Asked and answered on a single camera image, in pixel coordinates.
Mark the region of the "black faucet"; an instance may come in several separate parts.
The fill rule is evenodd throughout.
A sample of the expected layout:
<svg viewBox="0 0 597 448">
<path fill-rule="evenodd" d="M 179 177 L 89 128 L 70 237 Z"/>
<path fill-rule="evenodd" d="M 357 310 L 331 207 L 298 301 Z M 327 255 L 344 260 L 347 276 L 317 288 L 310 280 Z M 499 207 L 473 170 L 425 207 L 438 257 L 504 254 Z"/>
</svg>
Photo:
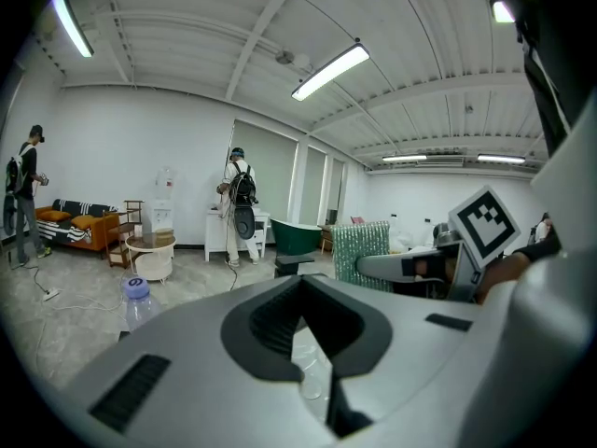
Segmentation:
<svg viewBox="0 0 597 448">
<path fill-rule="evenodd" d="M 300 264 L 311 262 L 314 262 L 314 258 L 308 255 L 277 256 L 275 258 L 274 277 L 280 278 L 296 275 L 298 273 Z"/>
</svg>

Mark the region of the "person's black jacket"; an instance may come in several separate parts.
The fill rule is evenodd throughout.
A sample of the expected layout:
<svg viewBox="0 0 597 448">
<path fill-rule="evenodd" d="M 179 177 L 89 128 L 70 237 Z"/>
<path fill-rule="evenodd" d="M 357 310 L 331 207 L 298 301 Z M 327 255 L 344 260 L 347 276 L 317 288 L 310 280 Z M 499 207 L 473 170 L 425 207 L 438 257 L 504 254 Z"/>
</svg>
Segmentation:
<svg viewBox="0 0 597 448">
<path fill-rule="evenodd" d="M 523 45 L 549 155 L 597 89 L 597 0 L 502 0 Z"/>
</svg>

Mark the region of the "brown wooden shelf rack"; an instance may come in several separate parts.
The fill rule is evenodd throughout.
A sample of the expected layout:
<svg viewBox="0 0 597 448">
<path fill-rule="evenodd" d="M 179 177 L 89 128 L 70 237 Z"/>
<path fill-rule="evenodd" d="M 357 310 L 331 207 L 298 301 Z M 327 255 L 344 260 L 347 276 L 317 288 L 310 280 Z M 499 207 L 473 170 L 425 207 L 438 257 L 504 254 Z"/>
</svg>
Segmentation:
<svg viewBox="0 0 597 448">
<path fill-rule="evenodd" d="M 125 200 L 120 208 L 103 211 L 106 259 L 110 267 L 128 269 L 134 257 L 126 241 L 142 233 L 142 200 Z"/>
</svg>

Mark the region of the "wide grey roller blind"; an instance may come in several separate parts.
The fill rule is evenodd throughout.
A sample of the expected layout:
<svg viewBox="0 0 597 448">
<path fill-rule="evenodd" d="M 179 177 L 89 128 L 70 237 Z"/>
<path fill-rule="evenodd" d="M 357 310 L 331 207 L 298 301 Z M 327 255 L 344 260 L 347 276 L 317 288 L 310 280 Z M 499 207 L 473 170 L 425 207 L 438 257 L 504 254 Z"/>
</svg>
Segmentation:
<svg viewBox="0 0 597 448">
<path fill-rule="evenodd" d="M 286 220 L 297 141 L 236 119 L 230 147 L 244 150 L 256 171 L 258 207 L 274 219 Z"/>
</svg>

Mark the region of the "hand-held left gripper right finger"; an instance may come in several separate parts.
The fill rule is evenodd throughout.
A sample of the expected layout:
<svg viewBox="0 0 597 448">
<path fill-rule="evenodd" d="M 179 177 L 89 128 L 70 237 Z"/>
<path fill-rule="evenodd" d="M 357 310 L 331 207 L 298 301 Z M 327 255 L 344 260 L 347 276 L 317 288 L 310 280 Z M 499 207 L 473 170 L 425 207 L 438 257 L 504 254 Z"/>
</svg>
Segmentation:
<svg viewBox="0 0 597 448">
<path fill-rule="evenodd" d="M 478 308 L 301 279 L 301 313 L 324 355 L 326 415 L 307 416 L 301 448 L 464 448 L 479 378 L 452 363 Z"/>
</svg>

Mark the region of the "round white coffee table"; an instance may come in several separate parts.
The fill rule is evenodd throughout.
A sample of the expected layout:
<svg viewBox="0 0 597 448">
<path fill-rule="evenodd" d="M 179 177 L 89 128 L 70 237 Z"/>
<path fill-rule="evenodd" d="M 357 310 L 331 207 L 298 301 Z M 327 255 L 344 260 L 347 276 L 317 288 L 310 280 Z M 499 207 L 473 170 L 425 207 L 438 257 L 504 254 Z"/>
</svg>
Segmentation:
<svg viewBox="0 0 597 448">
<path fill-rule="evenodd" d="M 134 257 L 133 272 L 147 281 L 163 285 L 173 272 L 174 246 L 156 246 L 154 232 L 129 237 L 126 246 Z"/>
</svg>

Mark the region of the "white vanity cabinet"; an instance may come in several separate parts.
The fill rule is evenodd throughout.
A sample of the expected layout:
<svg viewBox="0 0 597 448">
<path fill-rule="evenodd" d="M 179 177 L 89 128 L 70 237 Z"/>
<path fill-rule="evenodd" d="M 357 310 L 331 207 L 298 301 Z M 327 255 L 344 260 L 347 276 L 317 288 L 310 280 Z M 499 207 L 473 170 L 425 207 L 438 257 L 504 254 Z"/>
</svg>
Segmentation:
<svg viewBox="0 0 597 448">
<path fill-rule="evenodd" d="M 256 231 L 252 240 L 256 244 L 259 256 L 263 259 L 266 251 L 268 228 L 271 226 L 270 214 L 260 209 L 255 209 L 254 214 L 256 218 Z M 220 211 L 217 208 L 209 209 L 205 219 L 204 260 L 209 262 L 212 253 L 226 252 L 227 223 L 220 216 Z"/>
</svg>

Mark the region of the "white water dispenser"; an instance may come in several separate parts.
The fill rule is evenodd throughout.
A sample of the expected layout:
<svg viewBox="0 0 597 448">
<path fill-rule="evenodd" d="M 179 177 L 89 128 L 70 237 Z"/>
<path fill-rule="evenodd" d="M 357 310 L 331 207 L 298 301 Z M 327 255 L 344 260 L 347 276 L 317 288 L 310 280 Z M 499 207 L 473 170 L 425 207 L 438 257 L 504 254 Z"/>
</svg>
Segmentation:
<svg viewBox="0 0 597 448">
<path fill-rule="evenodd" d="M 163 166 L 158 170 L 154 197 L 150 202 L 152 232 L 174 228 L 174 170 Z"/>
</svg>

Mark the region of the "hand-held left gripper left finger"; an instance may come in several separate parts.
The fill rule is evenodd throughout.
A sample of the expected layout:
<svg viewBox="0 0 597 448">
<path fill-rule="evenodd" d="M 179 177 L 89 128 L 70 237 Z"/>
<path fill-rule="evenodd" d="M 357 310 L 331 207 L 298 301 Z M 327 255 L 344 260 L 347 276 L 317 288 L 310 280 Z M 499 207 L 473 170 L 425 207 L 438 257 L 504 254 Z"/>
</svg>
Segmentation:
<svg viewBox="0 0 597 448">
<path fill-rule="evenodd" d="M 66 397 L 90 416 L 118 413 L 113 395 L 129 387 L 140 361 L 158 377 L 116 440 L 134 448 L 322 448 L 335 434 L 308 408 L 297 382 L 259 380 L 221 341 L 236 305 L 280 288 L 284 279 L 177 305 L 103 351 L 67 385 Z"/>
</svg>

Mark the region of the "narrow grey roller blind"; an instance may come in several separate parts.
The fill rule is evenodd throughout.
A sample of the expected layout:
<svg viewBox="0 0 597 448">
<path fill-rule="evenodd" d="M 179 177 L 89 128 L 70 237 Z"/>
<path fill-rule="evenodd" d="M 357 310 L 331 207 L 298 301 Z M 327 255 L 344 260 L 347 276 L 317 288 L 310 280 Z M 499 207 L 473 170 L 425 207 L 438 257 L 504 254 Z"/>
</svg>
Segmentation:
<svg viewBox="0 0 597 448">
<path fill-rule="evenodd" d="M 306 171 L 300 201 L 298 220 L 300 224 L 317 224 L 325 163 L 326 154 L 324 152 L 313 147 L 308 148 Z"/>
<path fill-rule="evenodd" d="M 334 160 L 332 165 L 332 176 L 330 180 L 328 193 L 327 210 L 337 209 L 339 212 L 343 171 L 344 163 L 342 161 Z"/>
</svg>

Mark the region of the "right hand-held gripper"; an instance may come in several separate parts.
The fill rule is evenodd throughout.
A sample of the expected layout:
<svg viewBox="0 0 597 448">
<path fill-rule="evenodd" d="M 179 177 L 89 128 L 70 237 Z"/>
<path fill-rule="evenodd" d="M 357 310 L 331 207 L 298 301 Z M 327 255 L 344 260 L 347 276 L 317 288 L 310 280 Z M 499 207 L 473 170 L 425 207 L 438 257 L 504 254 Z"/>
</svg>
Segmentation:
<svg viewBox="0 0 597 448">
<path fill-rule="evenodd" d="M 521 235 L 521 230 L 497 193 L 484 186 L 448 213 L 437 226 L 436 249 L 365 256 L 357 271 L 390 282 L 448 282 L 448 259 L 455 260 L 447 298 L 474 299 L 487 267 Z"/>
</svg>

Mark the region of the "clear bottle purple cap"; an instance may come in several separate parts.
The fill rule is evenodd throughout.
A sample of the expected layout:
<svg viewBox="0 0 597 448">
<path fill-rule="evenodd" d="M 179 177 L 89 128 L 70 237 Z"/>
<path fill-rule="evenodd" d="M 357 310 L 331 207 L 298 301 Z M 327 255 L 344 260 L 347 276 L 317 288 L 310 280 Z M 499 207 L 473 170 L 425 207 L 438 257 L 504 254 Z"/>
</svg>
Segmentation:
<svg viewBox="0 0 597 448">
<path fill-rule="evenodd" d="M 126 301 L 125 320 L 129 331 L 134 331 L 162 312 L 160 303 L 151 294 L 150 286 L 143 277 L 133 276 L 122 284 Z"/>
</svg>

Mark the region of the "round ceiling fixture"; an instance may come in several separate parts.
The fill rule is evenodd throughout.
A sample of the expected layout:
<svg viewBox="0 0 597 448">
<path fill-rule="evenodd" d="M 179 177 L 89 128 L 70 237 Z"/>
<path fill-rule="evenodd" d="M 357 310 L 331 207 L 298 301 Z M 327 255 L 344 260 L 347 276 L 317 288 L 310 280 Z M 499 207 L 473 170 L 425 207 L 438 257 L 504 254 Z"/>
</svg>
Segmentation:
<svg viewBox="0 0 597 448">
<path fill-rule="evenodd" d="M 281 49 L 275 55 L 275 61 L 280 65 L 293 66 L 298 70 L 310 72 L 312 70 L 311 60 L 304 53 L 294 53 L 289 49 Z"/>
</svg>

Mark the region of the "green bathtub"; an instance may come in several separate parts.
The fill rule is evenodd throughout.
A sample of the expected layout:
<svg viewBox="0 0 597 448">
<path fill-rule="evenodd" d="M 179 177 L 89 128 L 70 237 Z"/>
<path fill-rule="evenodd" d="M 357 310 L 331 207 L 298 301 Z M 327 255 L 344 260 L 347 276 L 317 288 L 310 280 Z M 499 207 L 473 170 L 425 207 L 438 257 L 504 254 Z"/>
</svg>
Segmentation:
<svg viewBox="0 0 597 448">
<path fill-rule="evenodd" d="M 271 230 L 277 256 L 310 254 L 317 248 L 322 236 L 319 226 L 295 224 L 278 219 L 271 220 Z"/>
</svg>

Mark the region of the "green scrubbing cloth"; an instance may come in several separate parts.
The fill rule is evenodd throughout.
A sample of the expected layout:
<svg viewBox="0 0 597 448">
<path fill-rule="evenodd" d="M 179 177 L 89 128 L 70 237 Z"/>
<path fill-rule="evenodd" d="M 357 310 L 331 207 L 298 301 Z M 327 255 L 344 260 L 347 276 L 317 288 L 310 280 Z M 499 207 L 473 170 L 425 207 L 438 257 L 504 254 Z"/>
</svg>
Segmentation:
<svg viewBox="0 0 597 448">
<path fill-rule="evenodd" d="M 382 292 L 393 292 L 393 284 L 379 278 L 366 276 L 356 269 L 361 257 L 388 255 L 390 224 L 377 221 L 331 227 L 333 262 L 336 279 L 352 285 Z"/>
</svg>

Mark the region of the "person's right forearm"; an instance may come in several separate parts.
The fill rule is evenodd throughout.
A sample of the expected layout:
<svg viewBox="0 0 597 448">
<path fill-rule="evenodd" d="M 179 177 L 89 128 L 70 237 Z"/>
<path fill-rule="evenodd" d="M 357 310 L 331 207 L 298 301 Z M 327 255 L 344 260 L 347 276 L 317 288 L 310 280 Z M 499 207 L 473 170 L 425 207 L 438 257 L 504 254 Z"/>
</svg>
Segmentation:
<svg viewBox="0 0 597 448">
<path fill-rule="evenodd" d="M 475 295 L 476 303 L 483 304 L 494 286 L 518 280 L 534 262 L 555 256 L 561 249 L 558 235 L 553 233 L 536 244 L 519 248 L 511 255 L 492 262 L 479 284 Z"/>
</svg>

